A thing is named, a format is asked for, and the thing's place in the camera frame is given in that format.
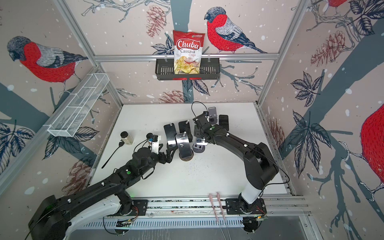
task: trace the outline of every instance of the black basket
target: black basket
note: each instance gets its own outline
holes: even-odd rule
[[[173,58],[156,60],[155,73],[158,80],[217,80],[220,77],[219,58],[202,58],[200,63],[200,73],[198,74],[175,74],[173,68]]]

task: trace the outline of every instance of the white table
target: white table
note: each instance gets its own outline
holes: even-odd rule
[[[228,115],[231,134],[248,142],[256,144],[263,142],[268,145],[253,103],[207,103],[205,105],[207,108],[216,107],[218,115]],[[205,107],[200,103],[195,103],[193,109],[196,115],[205,111]],[[161,135],[160,143],[164,144],[162,152],[165,152],[167,145],[164,125],[172,122],[176,126],[176,131],[179,132],[178,123],[189,119],[193,134],[193,117],[191,104],[124,105],[91,184],[103,180],[113,172],[114,168],[120,168],[131,160],[135,146],[145,140],[149,132]],[[134,138],[133,145],[125,144],[119,148],[108,164],[101,169],[118,147],[120,133],[123,131],[127,131]],[[282,181],[278,173],[270,183]],[[179,158],[179,150],[177,150],[170,164],[156,164],[156,169],[149,178],[140,180],[127,191],[131,197],[193,197],[207,196],[215,192],[221,195],[238,195],[247,182],[242,160],[223,147],[208,144],[203,153],[194,153],[193,159],[188,162]],[[283,184],[279,184],[269,186],[264,193],[286,194],[287,191]]]

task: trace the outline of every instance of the red and white chip bag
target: red and white chip bag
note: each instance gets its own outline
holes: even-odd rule
[[[173,30],[175,74],[200,73],[204,35],[204,33],[184,33]]]

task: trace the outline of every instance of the white mesh shelf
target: white mesh shelf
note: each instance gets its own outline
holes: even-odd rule
[[[109,78],[105,73],[90,74],[84,86],[74,94],[74,98],[52,123],[48,132],[55,137],[73,137],[108,82]]]

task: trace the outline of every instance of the black phone case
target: black phone case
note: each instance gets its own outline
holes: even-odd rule
[[[164,131],[166,133],[168,146],[169,147],[177,146],[176,137],[175,137],[177,132],[176,132],[175,124],[172,124],[172,126],[169,124],[164,125]]]
[[[219,115],[218,124],[229,131],[228,115]]]
[[[186,123],[186,121],[179,122],[179,131],[180,133],[187,132],[188,140],[189,142],[192,142],[193,136],[191,133],[191,127],[189,125],[189,122]]]

